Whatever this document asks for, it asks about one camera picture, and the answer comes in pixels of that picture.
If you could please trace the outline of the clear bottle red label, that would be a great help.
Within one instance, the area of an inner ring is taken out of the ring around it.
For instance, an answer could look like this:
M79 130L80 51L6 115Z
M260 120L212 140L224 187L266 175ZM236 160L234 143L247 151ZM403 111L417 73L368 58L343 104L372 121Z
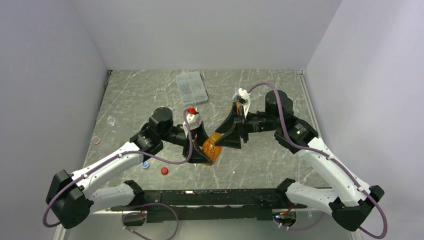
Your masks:
M114 147L108 141L105 141L99 136L93 136L91 143L94 151L100 158L104 158L115 151Z

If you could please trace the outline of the orange bottle cap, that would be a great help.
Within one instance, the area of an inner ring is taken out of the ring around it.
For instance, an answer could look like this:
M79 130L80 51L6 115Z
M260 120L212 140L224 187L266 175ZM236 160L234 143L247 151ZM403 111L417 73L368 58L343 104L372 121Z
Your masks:
M220 138L222 137L222 134L218 133L218 132L214 132L211 134L210 136L210 141L212 143L216 143Z

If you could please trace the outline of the red bottle cap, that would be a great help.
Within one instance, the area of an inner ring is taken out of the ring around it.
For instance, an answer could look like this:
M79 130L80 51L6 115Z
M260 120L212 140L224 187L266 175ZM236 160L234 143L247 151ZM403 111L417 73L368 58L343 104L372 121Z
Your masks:
M169 169L167 167L162 167L160 172L162 175L167 175L169 173Z

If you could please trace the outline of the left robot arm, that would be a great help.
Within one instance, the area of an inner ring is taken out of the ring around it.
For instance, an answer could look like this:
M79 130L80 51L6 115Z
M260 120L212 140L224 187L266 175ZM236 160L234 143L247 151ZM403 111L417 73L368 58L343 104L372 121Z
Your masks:
M124 171L153 158L168 164L212 164L202 151L208 139L200 113L193 107L183 110L183 123L174 125L173 112L158 107L148 121L114 152L80 170L68 173L60 170L52 178L42 222L45 227L62 225L71 229L97 211L127 206L139 209L144 203L144 191L133 180L102 188L108 181ZM183 148L184 160L173 162L157 156L168 142Z

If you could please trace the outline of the blue white bottle cap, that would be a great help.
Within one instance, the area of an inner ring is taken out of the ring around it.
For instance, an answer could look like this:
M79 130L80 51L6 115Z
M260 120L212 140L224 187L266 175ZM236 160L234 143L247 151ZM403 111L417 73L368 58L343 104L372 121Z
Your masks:
M144 170L147 170L147 169L149 169L149 167L150 167L150 165L149 165L149 163L148 163L147 161L143 162L143 163L141 164L141 166L142 166L142 168L143 168Z

